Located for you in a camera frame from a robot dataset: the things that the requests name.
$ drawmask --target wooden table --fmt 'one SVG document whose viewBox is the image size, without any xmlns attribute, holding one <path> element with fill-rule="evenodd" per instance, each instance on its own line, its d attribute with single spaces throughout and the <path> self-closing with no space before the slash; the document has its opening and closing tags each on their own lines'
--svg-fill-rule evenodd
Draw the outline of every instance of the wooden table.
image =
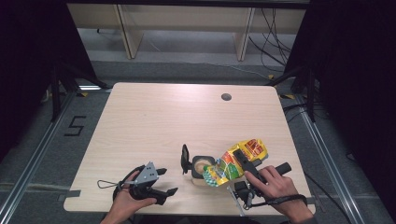
<svg viewBox="0 0 396 224">
<path fill-rule="evenodd" d="M 230 101 L 221 98 L 232 96 Z M 164 205 L 139 214 L 239 216 L 226 185 L 195 186 L 182 174 L 183 144 L 190 158 L 215 159 L 235 143 L 260 138 L 269 158 L 260 167 L 287 161 L 297 190 L 311 197 L 276 90 L 262 86 L 118 83 L 114 86 L 67 198 L 70 212 L 107 212 L 114 188 L 99 189 L 97 180 L 118 182 L 135 167 L 153 161 L 166 168 L 155 189 L 178 188 Z M 315 212 L 315 206 L 309 205 Z M 244 211 L 247 216 L 279 215 L 270 206 Z"/>
</svg>

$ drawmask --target yellow snack package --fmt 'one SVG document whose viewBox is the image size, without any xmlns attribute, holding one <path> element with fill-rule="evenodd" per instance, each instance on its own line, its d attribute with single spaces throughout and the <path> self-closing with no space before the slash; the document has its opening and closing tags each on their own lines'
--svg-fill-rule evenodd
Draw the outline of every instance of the yellow snack package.
<svg viewBox="0 0 396 224">
<path fill-rule="evenodd" d="M 237 149 L 241 149 L 249 161 L 263 161 L 268 157 L 267 148 L 261 139 L 238 142 L 217 159 L 215 165 L 204 168 L 203 177 L 207 185 L 217 187 L 244 174 L 241 165 L 233 155 Z"/>
</svg>

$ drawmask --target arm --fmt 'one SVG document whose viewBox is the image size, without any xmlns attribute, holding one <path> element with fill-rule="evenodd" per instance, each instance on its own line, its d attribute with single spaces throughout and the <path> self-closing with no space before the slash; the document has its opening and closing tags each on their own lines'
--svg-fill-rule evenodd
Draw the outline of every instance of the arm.
<svg viewBox="0 0 396 224">
<path fill-rule="evenodd" d="M 265 198 L 279 198 L 298 194 L 294 187 L 293 181 L 289 177 L 280 175 L 274 166 L 267 166 L 259 171 L 268 184 L 263 184 L 250 172 L 245 172 L 247 181 L 258 188 Z M 308 220 L 314 219 L 312 212 L 306 207 L 302 200 L 293 200 L 284 202 L 273 207 L 281 214 L 290 219 L 291 223 L 305 223 Z"/>
<path fill-rule="evenodd" d="M 136 171 L 127 179 L 130 181 L 139 172 Z M 125 221 L 131 217 L 140 208 L 155 204 L 157 201 L 154 198 L 147 198 L 144 200 L 135 200 L 129 194 L 129 185 L 122 186 L 122 190 L 117 194 L 116 199 L 111 205 L 110 211 L 102 220 L 101 224 L 115 224 Z"/>
</svg>

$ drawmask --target gray carpet floor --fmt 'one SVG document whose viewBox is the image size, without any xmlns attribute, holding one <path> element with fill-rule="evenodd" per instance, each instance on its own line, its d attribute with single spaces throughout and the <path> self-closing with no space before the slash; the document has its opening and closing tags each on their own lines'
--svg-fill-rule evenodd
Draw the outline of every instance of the gray carpet floor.
<svg viewBox="0 0 396 224">
<path fill-rule="evenodd" d="M 272 72 L 262 66 L 244 65 L 236 67 L 218 66 L 205 63 L 116 63 L 92 62 L 97 76 L 107 84 L 126 82 L 158 83 L 199 83 L 263 85 L 268 82 L 268 74 L 276 77 L 280 72 Z M 279 94 L 289 94 L 292 78 L 276 86 Z M 91 84 L 85 80 L 81 85 Z M 24 193 L 10 223 L 99 223 L 104 214 L 69 213 L 64 211 L 64 195 L 71 186 L 94 128 L 106 104 L 108 93 L 88 93 L 76 96 L 66 111 L 64 120 L 50 143 L 43 161 L 40 163 L 29 188 Z M 282 106 L 295 105 L 296 100 L 280 99 Z M 315 106 L 316 124 L 331 151 L 336 165 L 342 172 L 366 223 L 393 223 L 387 210 L 377 197 L 370 182 L 359 165 L 346 154 L 347 147 L 332 125 L 331 115 L 320 104 Z M 0 201 L 8 195 L 12 184 L 21 175 L 26 163 L 50 125 L 51 101 L 42 104 L 36 111 L 35 119 L 29 125 L 20 143 L 12 148 L 0 164 Z M 85 116 L 77 125 L 84 126 L 79 136 L 65 136 L 75 133 L 69 124 L 74 116 Z M 312 176 L 340 205 L 323 162 L 312 137 L 307 130 L 298 108 L 286 114 L 290 132 L 297 148 L 304 170 Z M 346 218 L 323 191 L 307 179 L 311 193 L 318 195 L 316 217 L 319 223 L 347 223 Z M 254 217 L 260 223 L 280 223 L 284 217 Z M 217 219 L 217 223 L 231 223 L 227 218 Z M 181 219 L 178 223 L 189 223 Z"/>
</svg>

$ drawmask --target open lid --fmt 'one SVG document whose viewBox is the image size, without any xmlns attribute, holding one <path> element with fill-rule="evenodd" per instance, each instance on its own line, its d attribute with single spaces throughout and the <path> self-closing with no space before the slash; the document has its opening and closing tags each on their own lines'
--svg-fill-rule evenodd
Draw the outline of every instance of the open lid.
<svg viewBox="0 0 396 224">
<path fill-rule="evenodd" d="M 192 163 L 189 161 L 190 159 L 190 153 L 189 150 L 187 149 L 186 144 L 183 145 L 183 148 L 181 149 L 181 159 L 180 159 L 180 164 L 181 168 L 183 169 L 183 174 L 186 174 L 189 170 L 192 169 Z"/>
</svg>

